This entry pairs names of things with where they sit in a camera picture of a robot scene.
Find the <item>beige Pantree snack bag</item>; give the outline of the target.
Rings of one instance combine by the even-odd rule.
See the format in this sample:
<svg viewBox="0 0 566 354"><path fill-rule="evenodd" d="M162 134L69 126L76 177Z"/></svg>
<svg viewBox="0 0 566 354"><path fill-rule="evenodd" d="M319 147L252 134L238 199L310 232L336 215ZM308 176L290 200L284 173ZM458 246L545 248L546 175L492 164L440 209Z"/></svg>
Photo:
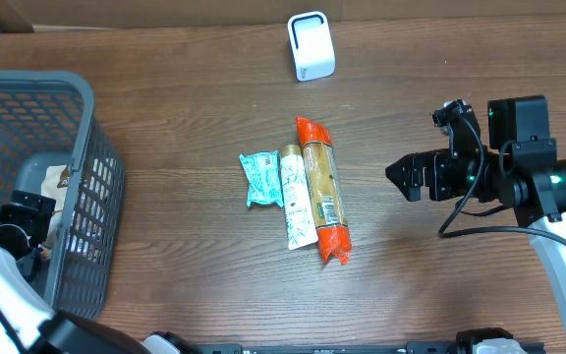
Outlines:
<svg viewBox="0 0 566 354"><path fill-rule="evenodd" d="M57 227L61 221L70 177L68 165L49 166L41 183L41 195L55 201L46 240L42 243L45 248L52 249L57 240Z"/></svg>

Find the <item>orange pasta packet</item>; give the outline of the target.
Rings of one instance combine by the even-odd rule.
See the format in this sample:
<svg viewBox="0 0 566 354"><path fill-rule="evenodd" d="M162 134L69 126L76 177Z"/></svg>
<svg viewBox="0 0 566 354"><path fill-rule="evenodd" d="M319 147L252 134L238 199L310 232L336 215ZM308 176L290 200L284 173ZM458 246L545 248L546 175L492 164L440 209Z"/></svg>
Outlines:
<svg viewBox="0 0 566 354"><path fill-rule="evenodd" d="M330 131L308 118L296 118L311 211L322 260L345 265L353 252Z"/></svg>

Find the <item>white tube with gold cap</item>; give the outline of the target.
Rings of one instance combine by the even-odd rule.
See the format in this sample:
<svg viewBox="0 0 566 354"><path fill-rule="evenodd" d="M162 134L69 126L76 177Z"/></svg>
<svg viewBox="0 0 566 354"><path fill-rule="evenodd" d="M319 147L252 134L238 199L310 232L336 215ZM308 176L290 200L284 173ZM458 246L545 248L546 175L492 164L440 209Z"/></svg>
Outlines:
<svg viewBox="0 0 566 354"><path fill-rule="evenodd" d="M301 147L286 145L280 151L280 179L287 227L288 249L296 250L318 240Z"/></svg>

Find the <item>teal snack packet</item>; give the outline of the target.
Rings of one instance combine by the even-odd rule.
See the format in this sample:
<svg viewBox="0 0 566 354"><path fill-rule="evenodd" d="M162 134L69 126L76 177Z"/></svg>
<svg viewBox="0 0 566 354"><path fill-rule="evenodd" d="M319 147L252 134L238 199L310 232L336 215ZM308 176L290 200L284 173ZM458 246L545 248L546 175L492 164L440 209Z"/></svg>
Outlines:
<svg viewBox="0 0 566 354"><path fill-rule="evenodd" d="M249 183L247 207L252 204L283 207L278 151L240 154L239 160Z"/></svg>

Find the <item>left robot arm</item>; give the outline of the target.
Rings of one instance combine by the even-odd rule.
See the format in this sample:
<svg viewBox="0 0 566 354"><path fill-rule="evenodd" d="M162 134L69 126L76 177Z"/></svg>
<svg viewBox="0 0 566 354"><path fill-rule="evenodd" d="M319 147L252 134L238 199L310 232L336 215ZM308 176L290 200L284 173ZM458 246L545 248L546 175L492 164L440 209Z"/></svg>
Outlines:
<svg viewBox="0 0 566 354"><path fill-rule="evenodd" d="M138 341L117 329L51 308L18 268L18 261L31 251L31 236L16 222L0 222L0 353L200 352L172 332L157 331Z"/></svg>

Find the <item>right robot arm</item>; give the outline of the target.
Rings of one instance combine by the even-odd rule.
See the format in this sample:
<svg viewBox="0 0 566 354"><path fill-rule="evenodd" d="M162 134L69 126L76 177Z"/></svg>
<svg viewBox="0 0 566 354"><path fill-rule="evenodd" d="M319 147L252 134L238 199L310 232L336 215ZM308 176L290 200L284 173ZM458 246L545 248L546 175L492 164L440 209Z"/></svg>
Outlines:
<svg viewBox="0 0 566 354"><path fill-rule="evenodd" d="M439 227L441 239L484 233L525 234L546 272L566 331L566 159L550 135L548 103L533 95L492 100L487 105L489 142L472 106L447 101L433 111L435 127L448 146L404 155L385 169L386 178L410 202L428 188L436 202L454 200ZM511 209L514 226L449 227L466 203L497 202L487 215Z"/></svg>

